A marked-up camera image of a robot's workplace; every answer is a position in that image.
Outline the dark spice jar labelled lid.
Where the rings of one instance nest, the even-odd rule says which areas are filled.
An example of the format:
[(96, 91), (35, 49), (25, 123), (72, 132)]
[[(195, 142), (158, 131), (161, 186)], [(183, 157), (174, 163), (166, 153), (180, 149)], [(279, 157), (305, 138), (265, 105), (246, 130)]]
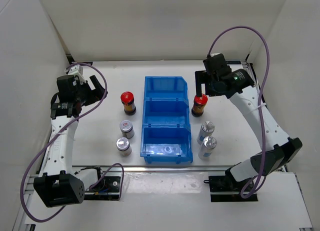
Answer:
[(129, 120), (123, 120), (119, 124), (119, 128), (120, 128), (120, 131), (122, 133), (122, 136), (127, 138), (127, 139), (131, 139), (135, 135), (133, 124)]

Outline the red-capped sauce jar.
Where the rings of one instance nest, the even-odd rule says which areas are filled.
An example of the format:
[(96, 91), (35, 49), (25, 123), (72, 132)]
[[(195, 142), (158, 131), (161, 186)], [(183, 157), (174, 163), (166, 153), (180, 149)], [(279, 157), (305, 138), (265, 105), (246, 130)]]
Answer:
[(135, 99), (133, 93), (130, 91), (123, 92), (120, 96), (120, 100), (123, 104), (124, 112), (129, 116), (134, 115), (136, 112), (136, 106), (134, 103)]
[(201, 96), (194, 96), (193, 99), (193, 107), (191, 109), (191, 113), (195, 117), (200, 117), (204, 113), (205, 106), (208, 102), (208, 97), (205, 94)]

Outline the white bead jar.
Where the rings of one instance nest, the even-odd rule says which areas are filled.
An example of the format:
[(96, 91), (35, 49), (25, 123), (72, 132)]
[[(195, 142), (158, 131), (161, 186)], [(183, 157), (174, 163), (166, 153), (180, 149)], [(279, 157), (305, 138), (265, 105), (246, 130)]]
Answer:
[(197, 143), (202, 144), (205, 137), (211, 136), (215, 131), (215, 125), (211, 121), (205, 121), (201, 124), (200, 130), (197, 136)]
[(198, 157), (202, 160), (209, 159), (217, 146), (217, 140), (213, 136), (206, 136), (198, 151)]

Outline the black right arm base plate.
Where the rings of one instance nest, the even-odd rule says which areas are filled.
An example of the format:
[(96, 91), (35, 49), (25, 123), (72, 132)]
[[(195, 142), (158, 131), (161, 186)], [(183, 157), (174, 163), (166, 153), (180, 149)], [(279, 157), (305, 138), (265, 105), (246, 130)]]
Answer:
[(233, 185), (225, 175), (213, 175), (205, 179), (203, 183), (209, 185), (210, 201), (212, 203), (257, 202), (257, 194), (253, 194), (249, 198), (242, 198), (240, 195), (247, 181), (249, 179)]

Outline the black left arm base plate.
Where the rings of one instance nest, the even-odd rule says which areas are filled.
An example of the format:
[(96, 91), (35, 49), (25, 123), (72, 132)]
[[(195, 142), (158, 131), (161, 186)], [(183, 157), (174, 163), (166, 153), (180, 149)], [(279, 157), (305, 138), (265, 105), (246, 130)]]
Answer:
[(88, 166), (74, 172), (84, 187), (85, 201), (119, 201), (122, 194), (124, 172), (104, 174), (100, 166)]

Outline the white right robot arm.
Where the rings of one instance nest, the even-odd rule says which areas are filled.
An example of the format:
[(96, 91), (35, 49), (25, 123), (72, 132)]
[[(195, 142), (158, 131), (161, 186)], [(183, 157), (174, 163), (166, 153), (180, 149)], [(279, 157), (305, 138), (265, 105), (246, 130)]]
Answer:
[(266, 177), (289, 163), (302, 148), (301, 140), (291, 138), (259, 100), (253, 79), (244, 69), (232, 71), (223, 54), (208, 55), (205, 69), (195, 72), (196, 95), (225, 96), (241, 112), (254, 132), (261, 152), (227, 169), (224, 184), (230, 191), (238, 190), (244, 181)]

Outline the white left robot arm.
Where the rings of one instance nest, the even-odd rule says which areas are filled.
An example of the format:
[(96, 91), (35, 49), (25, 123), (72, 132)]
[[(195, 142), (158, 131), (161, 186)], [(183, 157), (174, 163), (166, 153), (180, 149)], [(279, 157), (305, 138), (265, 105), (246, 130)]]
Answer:
[(64, 75), (57, 78), (58, 93), (51, 101), (51, 137), (53, 143), (47, 148), (43, 173), (35, 178), (33, 187), (46, 207), (81, 204), (89, 188), (100, 191), (105, 179), (98, 168), (74, 171), (72, 154), (77, 118), (83, 106), (100, 101), (106, 92), (98, 79), (90, 77), (94, 89), (82, 82), (79, 75)]

